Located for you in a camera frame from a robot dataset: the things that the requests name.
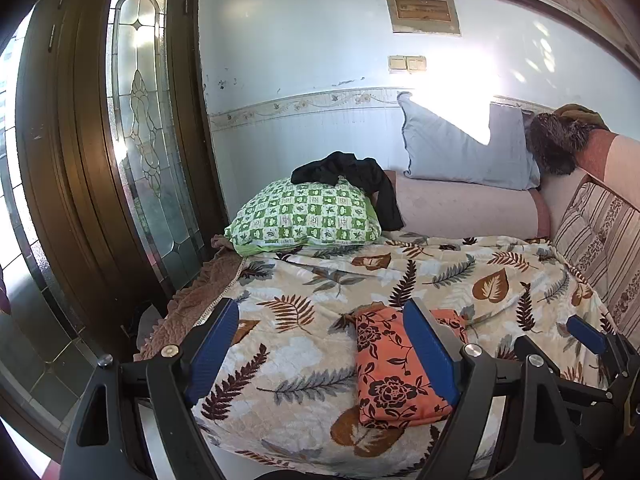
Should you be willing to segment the beige leaf print blanket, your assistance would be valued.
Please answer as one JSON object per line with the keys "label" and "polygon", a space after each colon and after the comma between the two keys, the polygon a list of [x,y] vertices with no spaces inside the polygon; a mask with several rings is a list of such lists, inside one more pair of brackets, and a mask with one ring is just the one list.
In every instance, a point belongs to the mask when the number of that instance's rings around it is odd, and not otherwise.
{"label": "beige leaf print blanket", "polygon": [[239,327],[193,415],[211,448],[278,468],[349,479],[409,478],[450,409],[402,322],[419,300],[490,356],[530,338],[563,378],[597,387],[599,361],[567,329],[616,325],[579,266],[543,240],[388,234],[366,246],[299,247],[203,266],[145,338],[147,360],[234,300]]}

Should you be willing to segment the green white patterned pillow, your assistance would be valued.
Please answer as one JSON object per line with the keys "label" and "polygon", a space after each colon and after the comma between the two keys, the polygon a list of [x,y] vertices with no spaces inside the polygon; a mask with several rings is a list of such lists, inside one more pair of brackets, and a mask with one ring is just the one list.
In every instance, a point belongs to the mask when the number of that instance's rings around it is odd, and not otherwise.
{"label": "green white patterned pillow", "polygon": [[243,257],[297,246],[363,246],[381,234],[367,195],[343,177],[336,185],[274,181],[242,206],[224,230]]}

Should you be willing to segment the beige wall switch plate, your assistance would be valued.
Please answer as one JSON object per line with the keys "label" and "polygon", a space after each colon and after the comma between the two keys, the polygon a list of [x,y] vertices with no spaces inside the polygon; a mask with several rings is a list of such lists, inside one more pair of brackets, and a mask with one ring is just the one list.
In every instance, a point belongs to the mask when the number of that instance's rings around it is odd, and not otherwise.
{"label": "beige wall switch plate", "polygon": [[425,72],[426,58],[424,56],[391,55],[388,58],[388,69],[392,73]]}

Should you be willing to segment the olive cloth on backrest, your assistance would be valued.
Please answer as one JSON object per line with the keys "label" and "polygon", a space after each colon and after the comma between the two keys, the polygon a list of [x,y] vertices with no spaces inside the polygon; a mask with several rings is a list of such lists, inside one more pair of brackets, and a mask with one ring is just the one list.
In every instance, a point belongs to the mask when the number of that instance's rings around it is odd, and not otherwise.
{"label": "olive cloth on backrest", "polygon": [[593,125],[594,128],[608,130],[601,115],[595,110],[576,103],[565,104],[557,108],[553,114],[559,117],[578,120],[584,124]]}

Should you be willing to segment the pink quilted bolster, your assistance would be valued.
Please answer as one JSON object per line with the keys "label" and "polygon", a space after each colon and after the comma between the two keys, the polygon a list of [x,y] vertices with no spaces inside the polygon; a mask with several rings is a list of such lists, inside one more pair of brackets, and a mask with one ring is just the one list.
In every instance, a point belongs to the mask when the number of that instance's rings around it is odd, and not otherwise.
{"label": "pink quilted bolster", "polygon": [[416,180],[386,172],[393,183],[404,230],[427,237],[506,235],[529,240],[551,234],[551,216],[535,190],[462,182]]}

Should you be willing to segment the framed wall plaque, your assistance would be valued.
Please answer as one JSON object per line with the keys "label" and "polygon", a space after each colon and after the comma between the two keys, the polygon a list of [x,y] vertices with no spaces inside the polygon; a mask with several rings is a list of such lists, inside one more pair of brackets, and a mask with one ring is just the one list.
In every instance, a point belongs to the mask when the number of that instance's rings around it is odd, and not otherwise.
{"label": "framed wall plaque", "polygon": [[386,0],[394,34],[460,36],[454,0]]}

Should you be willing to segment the wooden stained glass door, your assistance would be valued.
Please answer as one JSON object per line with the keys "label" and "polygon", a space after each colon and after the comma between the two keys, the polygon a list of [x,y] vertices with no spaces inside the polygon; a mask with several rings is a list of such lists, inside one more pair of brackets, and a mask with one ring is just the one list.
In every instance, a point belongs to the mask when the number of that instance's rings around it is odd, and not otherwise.
{"label": "wooden stained glass door", "polygon": [[134,357],[224,218],[198,0],[1,0],[4,422],[59,460],[98,357]]}

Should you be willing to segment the pink sofa backrest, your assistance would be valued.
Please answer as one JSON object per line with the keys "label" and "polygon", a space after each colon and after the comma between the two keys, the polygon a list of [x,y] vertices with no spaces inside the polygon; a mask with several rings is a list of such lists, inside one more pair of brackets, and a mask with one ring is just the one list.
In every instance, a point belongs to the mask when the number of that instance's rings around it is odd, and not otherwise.
{"label": "pink sofa backrest", "polygon": [[608,130],[592,130],[585,148],[576,155],[571,174],[544,174],[539,189],[548,216],[544,234],[555,236],[578,188],[588,181],[607,188],[638,210],[639,141]]}

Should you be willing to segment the dark furry cushion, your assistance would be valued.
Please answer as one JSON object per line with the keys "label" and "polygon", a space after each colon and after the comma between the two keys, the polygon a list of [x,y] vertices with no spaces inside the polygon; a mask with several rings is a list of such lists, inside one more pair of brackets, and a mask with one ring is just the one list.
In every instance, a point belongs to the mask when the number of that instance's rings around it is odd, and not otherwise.
{"label": "dark furry cushion", "polygon": [[527,148],[543,174],[566,176],[576,168],[576,154],[589,141],[593,126],[555,114],[538,114],[525,128]]}

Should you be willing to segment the light blue grey pillow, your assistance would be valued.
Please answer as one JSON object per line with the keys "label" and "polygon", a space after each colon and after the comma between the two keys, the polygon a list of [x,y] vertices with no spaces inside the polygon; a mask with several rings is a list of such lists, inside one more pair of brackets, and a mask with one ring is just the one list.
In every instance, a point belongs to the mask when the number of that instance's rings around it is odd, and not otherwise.
{"label": "light blue grey pillow", "polygon": [[488,140],[480,142],[445,118],[398,94],[410,179],[463,182],[526,191],[540,185],[540,169],[526,144],[522,111],[492,104]]}

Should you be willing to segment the black garment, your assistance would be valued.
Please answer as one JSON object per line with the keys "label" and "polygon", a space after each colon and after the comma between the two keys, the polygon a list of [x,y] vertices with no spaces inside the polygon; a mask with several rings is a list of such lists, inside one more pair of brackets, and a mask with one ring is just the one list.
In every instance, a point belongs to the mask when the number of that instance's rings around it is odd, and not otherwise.
{"label": "black garment", "polygon": [[293,184],[317,182],[337,185],[340,177],[360,188],[367,198],[375,197],[374,210],[383,231],[399,231],[404,226],[392,180],[378,162],[354,154],[334,152],[325,158],[308,162],[292,172]]}

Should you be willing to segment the orange black floral shirt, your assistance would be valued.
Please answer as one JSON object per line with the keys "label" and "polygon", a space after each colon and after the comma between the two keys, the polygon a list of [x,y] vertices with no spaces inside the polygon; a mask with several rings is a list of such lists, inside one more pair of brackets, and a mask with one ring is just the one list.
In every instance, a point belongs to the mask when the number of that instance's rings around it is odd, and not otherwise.
{"label": "orange black floral shirt", "polygon": [[374,302],[357,311],[358,418],[374,429],[439,422],[452,406],[432,388],[406,333],[402,312]]}

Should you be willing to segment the striped floral cushion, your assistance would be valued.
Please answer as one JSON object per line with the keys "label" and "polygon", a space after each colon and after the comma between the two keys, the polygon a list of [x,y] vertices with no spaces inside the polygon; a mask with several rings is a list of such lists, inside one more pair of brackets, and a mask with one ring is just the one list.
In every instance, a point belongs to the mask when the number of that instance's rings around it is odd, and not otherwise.
{"label": "striped floral cushion", "polygon": [[617,330],[639,345],[639,211],[594,182],[578,188],[553,244],[596,290]]}

